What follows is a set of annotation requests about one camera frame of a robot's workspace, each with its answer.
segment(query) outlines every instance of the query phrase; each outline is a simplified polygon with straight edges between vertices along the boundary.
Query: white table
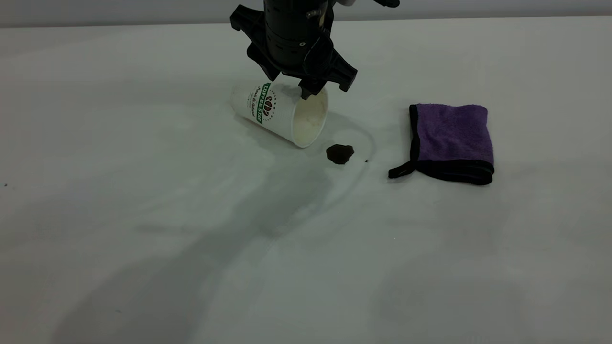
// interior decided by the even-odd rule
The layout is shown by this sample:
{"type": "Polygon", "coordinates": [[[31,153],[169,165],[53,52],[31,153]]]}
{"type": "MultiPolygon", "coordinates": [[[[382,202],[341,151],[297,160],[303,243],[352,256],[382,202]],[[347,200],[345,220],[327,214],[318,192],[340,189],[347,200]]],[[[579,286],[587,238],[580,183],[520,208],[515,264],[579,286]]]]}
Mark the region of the white table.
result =
{"type": "Polygon", "coordinates": [[[612,341],[612,18],[332,37],[300,150],[233,116],[228,24],[0,30],[0,342],[612,341]],[[492,185],[386,179],[417,102],[489,109],[492,185]]]}

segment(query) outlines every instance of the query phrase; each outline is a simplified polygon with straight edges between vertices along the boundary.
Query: folded cloth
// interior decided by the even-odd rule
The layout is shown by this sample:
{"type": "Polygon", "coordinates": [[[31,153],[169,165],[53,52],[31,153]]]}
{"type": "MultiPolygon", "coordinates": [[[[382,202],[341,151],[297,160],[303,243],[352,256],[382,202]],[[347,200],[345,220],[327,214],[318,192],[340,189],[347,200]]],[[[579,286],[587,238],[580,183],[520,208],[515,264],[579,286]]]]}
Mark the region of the folded cloth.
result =
{"type": "Polygon", "coordinates": [[[411,105],[410,161],[389,170],[389,178],[417,170],[444,181],[490,184],[495,169],[487,113],[480,105],[411,105]]]}

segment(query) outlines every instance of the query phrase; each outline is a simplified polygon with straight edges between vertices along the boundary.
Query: dark coffee stain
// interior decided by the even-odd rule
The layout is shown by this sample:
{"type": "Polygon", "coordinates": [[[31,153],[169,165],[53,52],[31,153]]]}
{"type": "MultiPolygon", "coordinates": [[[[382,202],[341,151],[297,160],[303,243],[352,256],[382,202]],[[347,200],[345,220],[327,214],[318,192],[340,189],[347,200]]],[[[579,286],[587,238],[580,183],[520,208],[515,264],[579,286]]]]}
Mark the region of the dark coffee stain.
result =
{"type": "Polygon", "coordinates": [[[327,158],[337,165],[344,165],[348,160],[355,154],[353,146],[344,146],[342,144],[335,144],[330,148],[327,148],[327,158]]]}

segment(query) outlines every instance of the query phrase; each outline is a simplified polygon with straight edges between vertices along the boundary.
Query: paper cup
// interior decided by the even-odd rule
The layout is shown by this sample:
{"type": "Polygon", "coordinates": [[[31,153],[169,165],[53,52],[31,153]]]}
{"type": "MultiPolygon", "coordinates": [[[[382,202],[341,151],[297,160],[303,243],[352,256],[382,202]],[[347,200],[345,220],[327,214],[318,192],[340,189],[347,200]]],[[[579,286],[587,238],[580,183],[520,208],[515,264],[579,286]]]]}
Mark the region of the paper cup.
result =
{"type": "Polygon", "coordinates": [[[236,85],[231,105],[240,116],[286,138],[300,148],[319,136],[327,117],[327,91],[322,89],[308,100],[302,89],[282,83],[236,85]]]}

